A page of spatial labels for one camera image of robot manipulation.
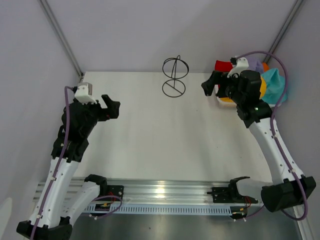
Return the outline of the black wire hat stand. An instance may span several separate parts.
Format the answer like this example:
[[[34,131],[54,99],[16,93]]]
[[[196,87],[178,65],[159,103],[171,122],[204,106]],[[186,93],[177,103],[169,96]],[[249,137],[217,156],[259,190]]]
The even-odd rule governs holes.
[[[165,65],[169,62],[173,62],[173,65],[172,65],[172,69],[171,69],[171,73],[170,75],[168,75],[166,72],[165,72]],[[177,66],[178,66],[178,62],[182,63],[185,68],[186,68],[186,73],[183,75],[183,76],[180,76],[180,77],[177,77]],[[161,90],[162,90],[162,93],[169,97],[169,98],[179,98],[181,96],[183,96],[186,92],[186,85],[184,82],[182,82],[182,79],[185,78],[189,72],[190,72],[190,67],[189,65],[181,59],[181,56],[180,55],[177,55],[176,57],[169,57],[167,59],[165,59],[162,63],[162,73],[168,78],[163,84],[162,84],[162,87],[161,87]],[[179,83],[183,86],[183,90],[179,90],[177,87],[176,87],[176,83]],[[175,92],[177,92],[176,95],[172,95],[172,94],[168,94],[166,93],[165,91],[165,86],[169,86],[172,90],[174,90]]]

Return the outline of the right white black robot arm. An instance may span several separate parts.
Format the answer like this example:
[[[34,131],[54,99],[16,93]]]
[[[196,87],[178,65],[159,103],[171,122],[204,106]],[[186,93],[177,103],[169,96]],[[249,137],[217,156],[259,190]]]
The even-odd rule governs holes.
[[[305,176],[291,157],[280,133],[272,109],[261,99],[262,78],[259,72],[243,70],[228,75],[213,71],[201,84],[206,96],[211,96],[219,86],[217,97],[228,97],[236,104],[239,118],[256,139],[267,161],[271,183],[258,183],[257,198],[261,198],[270,212],[284,211],[298,205],[306,205],[316,188],[312,176]]]

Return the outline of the yellow bucket hat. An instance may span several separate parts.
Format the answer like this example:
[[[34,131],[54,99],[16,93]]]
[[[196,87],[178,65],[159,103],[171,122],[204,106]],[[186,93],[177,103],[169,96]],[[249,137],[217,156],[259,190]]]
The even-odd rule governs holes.
[[[259,98],[262,99],[262,97],[266,94],[266,91],[267,91],[267,84],[266,84],[266,81],[265,79],[261,76],[260,77],[261,79],[261,86],[260,86],[260,96]]]

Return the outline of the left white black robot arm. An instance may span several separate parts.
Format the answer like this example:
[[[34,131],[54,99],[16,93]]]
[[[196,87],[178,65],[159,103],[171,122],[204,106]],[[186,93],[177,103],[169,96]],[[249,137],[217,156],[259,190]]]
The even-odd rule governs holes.
[[[16,231],[29,240],[68,240],[73,226],[93,200],[108,194],[107,179],[90,174],[80,190],[65,201],[71,180],[89,145],[88,137],[98,122],[117,119],[120,102],[104,94],[99,102],[67,102],[61,117],[57,139],[51,152],[50,169],[44,189],[30,218],[18,223]]]

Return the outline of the teal bucket hat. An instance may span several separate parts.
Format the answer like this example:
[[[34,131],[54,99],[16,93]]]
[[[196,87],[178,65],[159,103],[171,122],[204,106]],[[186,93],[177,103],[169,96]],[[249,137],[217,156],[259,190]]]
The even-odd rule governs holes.
[[[261,77],[266,83],[266,91],[262,100],[269,105],[275,105],[284,91],[285,78],[280,75],[277,68],[269,69],[262,73]]]

